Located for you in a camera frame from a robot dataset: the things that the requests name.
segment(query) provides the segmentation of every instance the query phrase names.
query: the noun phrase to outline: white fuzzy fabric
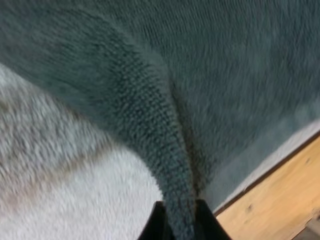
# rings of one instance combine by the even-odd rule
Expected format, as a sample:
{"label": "white fuzzy fabric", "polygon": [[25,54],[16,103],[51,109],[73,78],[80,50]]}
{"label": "white fuzzy fabric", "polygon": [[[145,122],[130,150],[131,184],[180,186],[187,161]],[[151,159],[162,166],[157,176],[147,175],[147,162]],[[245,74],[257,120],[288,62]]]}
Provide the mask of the white fuzzy fabric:
{"label": "white fuzzy fabric", "polygon": [[135,240],[161,199],[133,152],[0,65],[1,240]]}

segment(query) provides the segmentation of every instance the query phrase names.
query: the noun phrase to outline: gray fleece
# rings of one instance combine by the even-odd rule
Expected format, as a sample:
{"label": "gray fleece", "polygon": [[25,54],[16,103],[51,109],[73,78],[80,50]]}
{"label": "gray fleece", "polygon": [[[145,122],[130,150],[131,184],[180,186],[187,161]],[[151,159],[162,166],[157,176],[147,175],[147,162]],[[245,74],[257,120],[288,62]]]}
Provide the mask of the gray fleece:
{"label": "gray fleece", "polygon": [[178,240],[212,180],[214,207],[319,116],[319,60],[317,0],[0,2],[0,62],[139,154]]}

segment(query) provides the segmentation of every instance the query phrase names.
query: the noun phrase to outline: wooden board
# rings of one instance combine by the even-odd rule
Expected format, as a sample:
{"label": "wooden board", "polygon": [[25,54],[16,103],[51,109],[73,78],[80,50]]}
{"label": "wooden board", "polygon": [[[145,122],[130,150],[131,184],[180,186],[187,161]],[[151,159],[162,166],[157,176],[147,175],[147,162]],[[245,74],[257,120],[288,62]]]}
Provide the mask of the wooden board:
{"label": "wooden board", "polygon": [[320,137],[217,216],[233,240],[291,240],[320,210]]}

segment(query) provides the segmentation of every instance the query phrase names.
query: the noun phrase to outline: wood grain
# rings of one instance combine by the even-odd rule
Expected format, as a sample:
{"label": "wood grain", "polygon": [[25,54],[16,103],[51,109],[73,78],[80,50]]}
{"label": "wood grain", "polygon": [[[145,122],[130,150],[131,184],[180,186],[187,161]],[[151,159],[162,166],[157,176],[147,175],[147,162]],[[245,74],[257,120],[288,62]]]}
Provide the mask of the wood grain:
{"label": "wood grain", "polygon": [[320,137],[217,219],[233,240],[291,240],[320,210]]}

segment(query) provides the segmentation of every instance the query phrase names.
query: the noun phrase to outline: blanket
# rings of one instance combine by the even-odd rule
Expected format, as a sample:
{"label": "blanket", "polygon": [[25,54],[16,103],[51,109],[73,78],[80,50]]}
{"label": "blanket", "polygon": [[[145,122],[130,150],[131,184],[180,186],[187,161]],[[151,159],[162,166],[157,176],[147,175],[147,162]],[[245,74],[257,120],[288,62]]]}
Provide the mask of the blanket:
{"label": "blanket", "polygon": [[2,1],[0,62],[143,159],[176,238],[191,240],[202,191],[228,178],[226,194],[319,117],[319,12],[315,0]]}
{"label": "blanket", "polygon": [[161,192],[139,157],[0,65],[1,240],[136,240]]}

